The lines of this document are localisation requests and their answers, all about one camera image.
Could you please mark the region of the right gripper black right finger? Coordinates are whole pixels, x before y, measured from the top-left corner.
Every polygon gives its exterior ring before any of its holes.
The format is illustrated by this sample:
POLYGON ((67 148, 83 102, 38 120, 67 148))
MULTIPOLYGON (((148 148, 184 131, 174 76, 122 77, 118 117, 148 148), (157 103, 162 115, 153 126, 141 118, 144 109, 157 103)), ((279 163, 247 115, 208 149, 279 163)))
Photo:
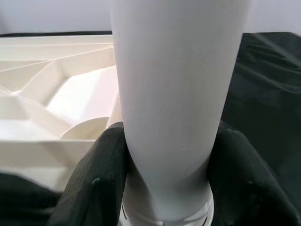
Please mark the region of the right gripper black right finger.
POLYGON ((220 122, 207 178, 214 226, 299 226, 301 211, 275 173, 237 129, 220 122))

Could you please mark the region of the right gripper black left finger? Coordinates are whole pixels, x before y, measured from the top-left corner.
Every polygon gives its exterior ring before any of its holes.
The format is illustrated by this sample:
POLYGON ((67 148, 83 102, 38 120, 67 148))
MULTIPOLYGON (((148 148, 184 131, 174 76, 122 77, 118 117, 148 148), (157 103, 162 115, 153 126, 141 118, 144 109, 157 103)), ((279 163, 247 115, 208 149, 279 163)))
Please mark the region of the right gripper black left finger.
POLYGON ((78 162, 50 226, 116 226, 128 172, 124 126, 108 127, 78 162))

